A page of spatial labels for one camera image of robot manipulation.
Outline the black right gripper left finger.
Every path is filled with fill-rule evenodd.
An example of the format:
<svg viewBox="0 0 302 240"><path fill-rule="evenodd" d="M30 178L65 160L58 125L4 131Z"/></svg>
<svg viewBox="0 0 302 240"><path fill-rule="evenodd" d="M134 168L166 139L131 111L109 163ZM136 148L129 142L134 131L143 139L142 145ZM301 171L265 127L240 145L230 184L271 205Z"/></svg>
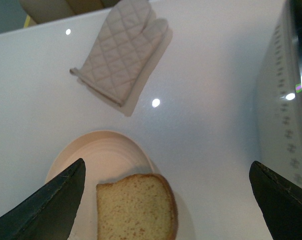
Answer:
<svg viewBox="0 0 302 240"><path fill-rule="evenodd" d="M85 162L80 158L0 217L0 240L68 239L85 177Z"/></svg>

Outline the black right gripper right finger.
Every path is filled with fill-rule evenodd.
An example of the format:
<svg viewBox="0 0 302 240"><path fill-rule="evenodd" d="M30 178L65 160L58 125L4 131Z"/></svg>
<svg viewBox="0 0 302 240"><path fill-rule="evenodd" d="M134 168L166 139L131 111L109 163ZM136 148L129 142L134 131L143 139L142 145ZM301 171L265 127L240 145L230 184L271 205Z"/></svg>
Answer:
<svg viewBox="0 0 302 240"><path fill-rule="evenodd" d="M249 170L253 195L274 240L302 240L302 188L258 161Z"/></svg>

